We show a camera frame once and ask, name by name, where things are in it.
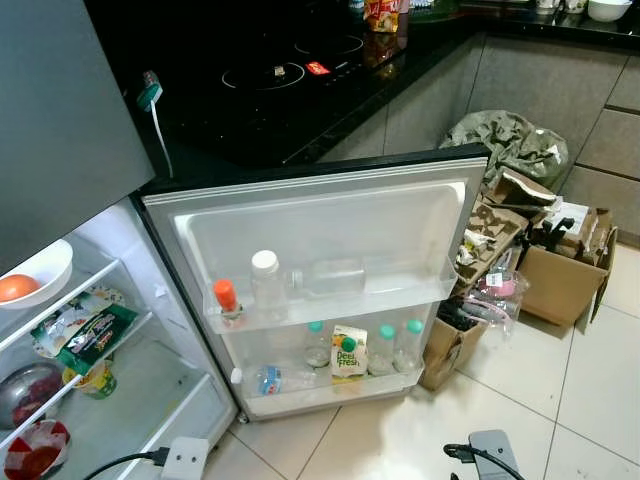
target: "refrigerator shelf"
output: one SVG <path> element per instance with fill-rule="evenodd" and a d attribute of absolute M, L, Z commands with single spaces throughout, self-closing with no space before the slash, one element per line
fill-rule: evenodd
<path fill-rule="evenodd" d="M 253 303 L 249 303 L 251 300 L 247 300 L 242 303 L 242 316 L 233 323 L 223 318 L 212 294 L 204 295 L 204 315 L 215 333 L 225 334 L 426 305 L 448 298 L 458 278 L 447 257 L 443 257 L 439 263 L 442 266 L 437 271 L 419 271 L 415 267 L 390 270 L 385 269 L 383 264 L 382 267 L 378 266 L 380 273 L 377 275 L 376 268 L 368 270 L 364 291 L 360 294 L 294 299 L 288 303 L 284 313 L 277 315 L 262 313 Z"/>
<path fill-rule="evenodd" d="M 209 378 L 141 334 L 118 350 L 111 370 L 118 385 L 109 397 L 96 400 L 73 391 L 61 403 L 56 420 L 69 430 L 71 444 L 57 477 L 83 478 L 117 457 L 141 451 Z M 5 455 L 6 448 L 0 451 L 2 463 Z M 109 478 L 125 468 L 110 470 Z"/>
<path fill-rule="evenodd" d="M 73 248 L 73 270 L 67 284 L 53 298 L 23 310 L 0 309 L 0 352 L 33 330 L 42 320 L 83 290 L 94 285 L 121 265 L 81 238 L 65 237 Z"/>
<path fill-rule="evenodd" d="M 136 320 L 134 320 L 133 326 L 130 327 L 129 331 L 120 339 L 120 341 L 111 347 L 109 350 L 105 352 L 96 364 L 98 364 L 102 359 L 108 357 L 113 352 L 115 352 L 121 345 L 123 345 L 131 336 L 133 336 L 147 321 L 153 316 L 151 312 L 147 312 L 145 314 L 138 315 Z M 33 414 L 26 419 L 19 427 L 14 430 L 8 432 L 6 435 L 2 436 L 0 434 L 0 449 L 8 447 L 13 440 L 15 440 L 22 432 L 24 432 L 30 425 L 32 425 L 36 420 L 38 420 L 41 416 L 43 416 L 51 407 L 57 405 L 62 399 L 69 394 L 69 392 L 73 389 L 76 383 L 80 381 L 82 378 L 81 375 L 76 375 L 70 382 L 63 385 L 63 387 L 56 392 L 56 394 L 51 397 L 44 405 L 42 405 L 38 410 L 33 412 Z"/>
<path fill-rule="evenodd" d="M 360 398 L 400 392 L 418 383 L 423 370 L 424 366 L 421 365 L 409 373 L 395 373 L 383 377 L 368 375 L 356 382 L 332 385 L 329 367 L 325 367 L 318 370 L 323 374 L 321 385 L 316 388 L 275 395 L 245 396 L 244 401 L 253 415 L 282 415 L 295 410 L 343 404 Z"/>

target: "water bottle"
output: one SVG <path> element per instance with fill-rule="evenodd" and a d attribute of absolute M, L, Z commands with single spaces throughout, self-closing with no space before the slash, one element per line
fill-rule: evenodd
<path fill-rule="evenodd" d="M 399 372 L 408 373 L 420 365 L 422 358 L 420 337 L 423 329 L 424 324 L 414 318 L 409 320 L 407 327 L 400 332 L 393 354 L 393 366 Z"/>
<path fill-rule="evenodd" d="M 378 335 L 369 344 L 369 373 L 375 377 L 395 373 L 393 368 L 393 342 L 396 329 L 392 325 L 380 325 Z"/>
<path fill-rule="evenodd" d="M 259 310 L 277 311 L 287 304 L 284 276 L 278 257 L 271 250 L 260 250 L 251 258 L 251 287 Z"/>
<path fill-rule="evenodd" d="M 314 368 L 324 367 L 331 357 L 331 341 L 324 332 L 324 322 L 311 322 L 307 325 L 307 338 L 304 345 L 304 359 Z"/>
<path fill-rule="evenodd" d="M 248 382 L 250 395 L 274 395 L 280 392 L 294 392 L 313 388 L 317 384 L 317 375 L 313 371 L 282 368 L 275 365 L 263 365 L 256 370 L 249 369 L 247 378 L 240 368 L 231 372 L 231 383 Z"/>
<path fill-rule="evenodd" d="M 365 271 L 361 259 L 322 260 L 291 272 L 291 286 L 306 297 L 356 294 L 364 290 Z"/>

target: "power cord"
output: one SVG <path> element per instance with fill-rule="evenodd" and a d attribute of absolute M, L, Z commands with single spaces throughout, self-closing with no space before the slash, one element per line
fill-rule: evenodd
<path fill-rule="evenodd" d="M 486 460 L 489 460 L 491 463 L 495 463 L 516 480 L 524 480 L 524 477 L 522 477 L 522 475 L 520 475 L 518 472 L 516 472 L 513 468 L 511 468 L 509 465 L 504 463 L 499 458 L 496 458 L 493 455 L 491 455 L 486 450 L 478 450 L 477 448 L 473 448 L 471 445 L 457 445 L 454 443 L 445 445 L 443 450 L 444 450 L 444 453 L 446 453 L 450 457 L 457 458 L 463 463 L 469 463 L 470 454 L 477 455 Z"/>
<path fill-rule="evenodd" d="M 120 457 L 115 459 L 113 462 L 109 462 L 97 470 L 91 472 L 89 475 L 84 477 L 83 480 L 89 480 L 91 478 L 97 477 L 99 474 L 108 470 L 116 465 L 120 465 L 121 463 L 130 462 L 131 460 L 137 460 L 139 458 L 146 460 L 153 460 L 153 464 L 159 467 L 163 467 L 167 461 L 167 457 L 169 456 L 169 448 L 168 447 L 160 447 L 158 450 L 154 452 L 143 452 L 143 453 L 134 453 L 132 455 L 126 455 L 124 457 Z"/>

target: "open refrigerator door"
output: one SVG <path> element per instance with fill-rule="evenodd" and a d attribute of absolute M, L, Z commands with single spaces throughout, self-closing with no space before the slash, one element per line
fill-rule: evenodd
<path fill-rule="evenodd" d="M 0 462 L 23 462 L 15 451 L 43 419 L 70 436 L 58 478 L 83 478 L 177 436 L 213 446 L 236 407 L 130 200 L 64 241 L 73 255 L 61 289 L 30 307 L 0 308 L 0 381 L 8 379 L 0 383 Z M 119 315 L 129 318 L 121 329 Z M 93 342 L 91 358 L 74 350 L 80 338 Z M 50 375 L 35 383 L 32 373 L 15 378 L 34 364 Z M 12 473 L 3 469 L 0 478 Z M 159 476 L 141 461 L 109 471 L 118 479 Z"/>
<path fill-rule="evenodd" d="M 305 360 L 309 332 L 331 338 L 336 325 L 366 332 L 371 341 L 390 327 L 398 332 L 397 350 L 400 333 L 418 322 L 414 350 L 426 344 L 437 302 L 457 278 L 452 259 L 486 157 L 407 157 L 143 199 L 250 419 L 398 394 L 417 383 L 419 358 L 409 369 L 365 371 L 347 383 L 336 382 L 334 361 L 312 368 Z M 277 256 L 277 308 L 264 308 L 256 286 L 262 267 L 255 258 L 252 266 L 252 257 L 263 250 Z M 221 279 L 231 281 L 242 306 L 235 318 L 213 293 Z M 325 344 L 327 355 L 335 342 Z"/>

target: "white bowl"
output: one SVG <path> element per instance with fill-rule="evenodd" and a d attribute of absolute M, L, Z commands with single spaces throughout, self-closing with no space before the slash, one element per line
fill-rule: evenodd
<path fill-rule="evenodd" d="M 0 308 L 18 310 L 34 307 L 49 300 L 62 290 L 71 277 L 73 248 L 65 240 L 56 240 L 44 250 L 25 260 L 6 275 L 28 275 L 42 285 L 35 292 L 8 302 L 0 302 Z"/>
<path fill-rule="evenodd" d="M 587 12 L 591 18 L 598 22 L 615 22 L 627 12 L 631 3 L 630 1 L 621 3 L 616 0 L 589 0 Z"/>

